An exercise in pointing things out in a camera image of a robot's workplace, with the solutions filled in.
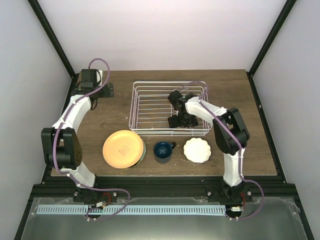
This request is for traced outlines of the dark blue ceramic mug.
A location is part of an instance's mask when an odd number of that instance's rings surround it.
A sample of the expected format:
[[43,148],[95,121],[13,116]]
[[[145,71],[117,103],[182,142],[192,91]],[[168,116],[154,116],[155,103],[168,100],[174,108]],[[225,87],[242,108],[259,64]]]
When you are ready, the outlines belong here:
[[166,164],[170,161],[176,142],[157,142],[153,147],[154,159],[160,164]]

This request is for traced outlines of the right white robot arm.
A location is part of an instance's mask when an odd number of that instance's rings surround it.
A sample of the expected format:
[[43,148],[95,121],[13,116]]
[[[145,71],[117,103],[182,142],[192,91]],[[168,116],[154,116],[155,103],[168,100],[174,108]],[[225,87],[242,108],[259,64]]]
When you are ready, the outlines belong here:
[[240,196],[238,185],[244,181],[243,156],[250,139],[240,111],[215,106],[192,92],[182,95],[178,90],[169,94],[168,101],[176,111],[168,118],[170,128],[197,127],[198,118],[212,124],[216,145],[223,152],[223,180],[228,184],[222,188],[222,195],[229,202],[236,200]]

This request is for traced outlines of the orange round plate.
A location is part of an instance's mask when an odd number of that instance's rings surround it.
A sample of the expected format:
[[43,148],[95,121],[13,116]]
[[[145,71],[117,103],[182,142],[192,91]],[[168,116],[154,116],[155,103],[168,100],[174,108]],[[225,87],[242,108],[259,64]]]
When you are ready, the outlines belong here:
[[144,146],[144,141],[135,132],[119,130],[105,140],[102,155],[111,167],[127,169],[140,159]]

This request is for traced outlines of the white scalloped bowl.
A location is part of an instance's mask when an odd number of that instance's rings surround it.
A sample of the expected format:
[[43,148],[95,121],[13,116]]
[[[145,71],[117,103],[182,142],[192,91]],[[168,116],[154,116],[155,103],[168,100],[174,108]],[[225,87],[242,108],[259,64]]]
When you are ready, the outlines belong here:
[[206,140],[193,137],[185,142],[183,154],[192,163],[203,164],[209,160],[212,154],[211,146]]

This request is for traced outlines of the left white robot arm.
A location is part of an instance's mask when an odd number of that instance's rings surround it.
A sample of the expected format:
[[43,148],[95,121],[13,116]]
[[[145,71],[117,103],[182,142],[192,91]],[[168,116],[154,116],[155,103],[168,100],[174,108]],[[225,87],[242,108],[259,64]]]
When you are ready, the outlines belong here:
[[97,202],[102,189],[95,185],[96,175],[83,162],[77,131],[86,113],[97,106],[98,99],[113,97],[114,90],[112,83],[103,82],[102,70],[82,69],[80,77],[59,120],[41,131],[41,142],[45,164],[74,180],[77,187],[86,188],[85,197]]

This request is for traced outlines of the white wire dish rack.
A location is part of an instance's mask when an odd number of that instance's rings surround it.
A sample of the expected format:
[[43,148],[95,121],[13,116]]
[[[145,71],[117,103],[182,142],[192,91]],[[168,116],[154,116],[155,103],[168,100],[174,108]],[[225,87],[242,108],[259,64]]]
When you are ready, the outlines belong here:
[[198,126],[192,128],[170,128],[168,118],[176,114],[168,100],[171,92],[182,95],[201,95],[207,89],[206,83],[189,81],[135,81],[132,86],[129,129],[141,137],[202,137],[212,125],[197,118]]

